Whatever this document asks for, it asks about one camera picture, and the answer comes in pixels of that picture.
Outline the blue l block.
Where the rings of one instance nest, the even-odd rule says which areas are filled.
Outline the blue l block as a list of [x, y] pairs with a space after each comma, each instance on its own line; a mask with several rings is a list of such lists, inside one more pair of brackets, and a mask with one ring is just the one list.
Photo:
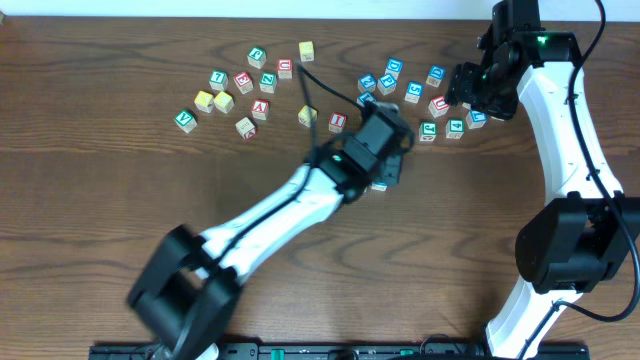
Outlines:
[[468, 129], [482, 128], [486, 124], [487, 120], [488, 117], [486, 114], [474, 110], [470, 110], [465, 117]]
[[370, 186], [372, 190], [384, 192], [387, 190], [387, 185], [381, 182], [373, 182]]

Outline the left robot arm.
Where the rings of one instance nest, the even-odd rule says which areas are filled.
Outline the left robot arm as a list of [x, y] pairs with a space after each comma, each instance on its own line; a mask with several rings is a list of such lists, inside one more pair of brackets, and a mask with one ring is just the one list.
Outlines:
[[127, 303], [158, 337], [161, 359], [214, 359], [248, 278], [280, 248], [357, 200], [370, 184], [391, 184], [399, 154], [373, 178], [347, 179], [354, 165], [341, 151], [305, 163], [278, 190], [238, 217], [199, 234], [180, 225], [161, 240]]

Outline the blue D block pale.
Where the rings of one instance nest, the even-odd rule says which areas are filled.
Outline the blue D block pale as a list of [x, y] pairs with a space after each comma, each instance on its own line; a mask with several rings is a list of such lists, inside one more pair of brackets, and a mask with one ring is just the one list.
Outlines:
[[444, 79], [445, 75], [446, 75], [445, 68], [438, 65], [433, 65], [429, 71], [426, 84], [434, 88], [438, 88], [442, 80]]

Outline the green 4 block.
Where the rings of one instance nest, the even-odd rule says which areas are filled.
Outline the green 4 block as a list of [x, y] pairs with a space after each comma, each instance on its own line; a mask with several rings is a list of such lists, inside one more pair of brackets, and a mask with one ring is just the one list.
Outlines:
[[462, 119], [449, 119], [446, 124], [446, 138], [460, 139], [464, 135], [465, 122]]

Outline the green j block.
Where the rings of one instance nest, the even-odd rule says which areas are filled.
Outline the green j block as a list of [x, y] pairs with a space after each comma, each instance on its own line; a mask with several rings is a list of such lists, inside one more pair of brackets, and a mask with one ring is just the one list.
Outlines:
[[262, 69], [267, 61], [266, 51], [260, 47], [252, 47], [248, 52], [247, 60], [251, 66]]
[[437, 124], [435, 122], [423, 121], [419, 129], [420, 142], [433, 142], [438, 134]]

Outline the red I block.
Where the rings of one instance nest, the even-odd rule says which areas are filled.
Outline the red I block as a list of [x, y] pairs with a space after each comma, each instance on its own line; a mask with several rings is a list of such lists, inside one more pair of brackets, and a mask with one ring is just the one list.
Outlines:
[[334, 112], [329, 119], [328, 130], [333, 133], [341, 133], [344, 129], [346, 121], [346, 115], [339, 112]]

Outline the blue P block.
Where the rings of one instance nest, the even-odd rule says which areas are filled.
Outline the blue P block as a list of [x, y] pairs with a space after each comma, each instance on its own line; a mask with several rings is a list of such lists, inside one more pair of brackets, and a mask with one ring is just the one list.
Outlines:
[[377, 87], [383, 96], [395, 91], [397, 80], [392, 74], [385, 74], [378, 79]]

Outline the blue 2 block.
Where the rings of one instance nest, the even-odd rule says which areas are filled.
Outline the blue 2 block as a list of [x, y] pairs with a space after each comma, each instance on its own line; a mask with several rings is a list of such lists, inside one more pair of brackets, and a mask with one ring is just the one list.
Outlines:
[[364, 93], [364, 92], [373, 93], [376, 89], [376, 84], [377, 84], [376, 79], [371, 74], [365, 74], [361, 76], [357, 81], [357, 87], [361, 93]]

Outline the yellow top block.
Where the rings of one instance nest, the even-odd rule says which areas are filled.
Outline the yellow top block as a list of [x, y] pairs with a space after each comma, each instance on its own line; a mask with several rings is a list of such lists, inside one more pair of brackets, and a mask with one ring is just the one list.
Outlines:
[[302, 62], [312, 62], [315, 59], [314, 44], [312, 41], [299, 43], [299, 54]]

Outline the red U block left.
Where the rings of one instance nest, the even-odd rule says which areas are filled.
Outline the red U block left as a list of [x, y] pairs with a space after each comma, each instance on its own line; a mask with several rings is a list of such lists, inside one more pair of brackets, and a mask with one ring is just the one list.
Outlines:
[[291, 79], [293, 77], [293, 61], [291, 59], [279, 59], [277, 61], [277, 73], [280, 79]]

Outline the red-sided wooden block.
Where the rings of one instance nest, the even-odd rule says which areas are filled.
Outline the red-sided wooden block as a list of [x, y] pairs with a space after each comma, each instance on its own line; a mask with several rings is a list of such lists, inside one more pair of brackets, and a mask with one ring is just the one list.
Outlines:
[[248, 117], [244, 117], [236, 123], [236, 130], [245, 139], [251, 139], [257, 133], [257, 127]]

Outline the red E block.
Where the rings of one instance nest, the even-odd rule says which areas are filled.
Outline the red E block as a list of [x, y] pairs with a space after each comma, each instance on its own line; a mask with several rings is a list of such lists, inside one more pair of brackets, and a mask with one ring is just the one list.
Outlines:
[[247, 94], [254, 89], [253, 80], [246, 71], [240, 72], [233, 77], [234, 83], [242, 94]]

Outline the green 7 block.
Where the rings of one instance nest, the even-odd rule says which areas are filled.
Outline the green 7 block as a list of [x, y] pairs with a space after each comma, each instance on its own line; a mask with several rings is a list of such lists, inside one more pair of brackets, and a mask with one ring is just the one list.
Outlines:
[[209, 84], [214, 91], [225, 91], [228, 86], [227, 73], [220, 70], [213, 70], [209, 78]]

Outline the yellow block outer left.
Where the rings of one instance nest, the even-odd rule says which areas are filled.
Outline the yellow block outer left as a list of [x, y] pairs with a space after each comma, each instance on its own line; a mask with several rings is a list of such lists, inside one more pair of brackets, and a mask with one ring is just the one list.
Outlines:
[[194, 99], [196, 108], [205, 113], [211, 113], [214, 108], [214, 96], [206, 91], [199, 91]]

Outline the green V block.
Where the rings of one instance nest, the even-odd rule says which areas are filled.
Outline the green V block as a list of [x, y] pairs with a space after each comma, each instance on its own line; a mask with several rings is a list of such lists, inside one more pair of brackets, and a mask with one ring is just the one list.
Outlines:
[[181, 110], [174, 117], [174, 122], [185, 133], [190, 133], [198, 125], [195, 115], [188, 109]]

